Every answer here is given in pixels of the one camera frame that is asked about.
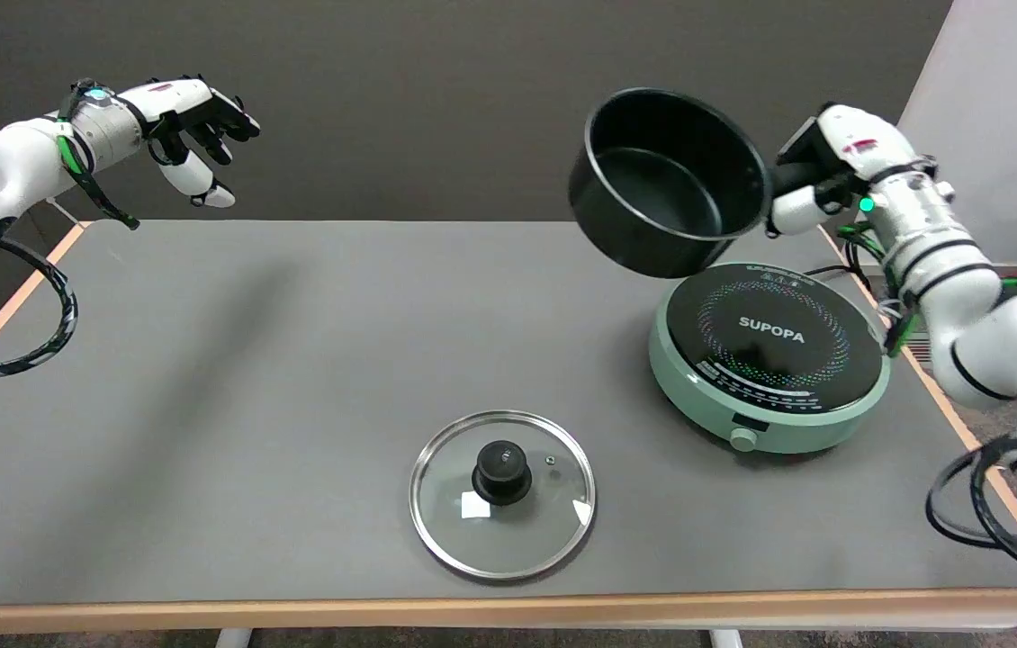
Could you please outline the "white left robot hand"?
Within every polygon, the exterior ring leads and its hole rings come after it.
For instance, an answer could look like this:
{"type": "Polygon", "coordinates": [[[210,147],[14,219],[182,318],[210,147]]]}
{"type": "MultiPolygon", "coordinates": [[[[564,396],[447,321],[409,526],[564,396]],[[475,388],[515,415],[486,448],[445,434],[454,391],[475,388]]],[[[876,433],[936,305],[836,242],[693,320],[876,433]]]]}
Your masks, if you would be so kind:
{"type": "Polygon", "coordinates": [[[261,135],[237,97],[228,97],[200,76],[183,76],[119,92],[116,99],[138,120],[142,142],[167,183],[197,208],[236,204],[231,189],[217,179],[210,164],[184,143],[192,137],[217,164],[232,164],[226,140],[248,142],[261,135]]]}

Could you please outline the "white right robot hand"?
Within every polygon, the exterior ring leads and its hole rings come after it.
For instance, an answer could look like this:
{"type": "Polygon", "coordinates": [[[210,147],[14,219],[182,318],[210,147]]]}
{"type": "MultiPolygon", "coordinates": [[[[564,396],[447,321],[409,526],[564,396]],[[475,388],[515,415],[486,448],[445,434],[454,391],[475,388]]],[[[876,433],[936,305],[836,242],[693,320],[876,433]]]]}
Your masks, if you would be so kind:
{"type": "Polygon", "coordinates": [[[807,232],[853,207],[876,182],[912,171],[921,158],[905,135],[880,116],[827,103],[776,156],[769,237],[807,232]]]}

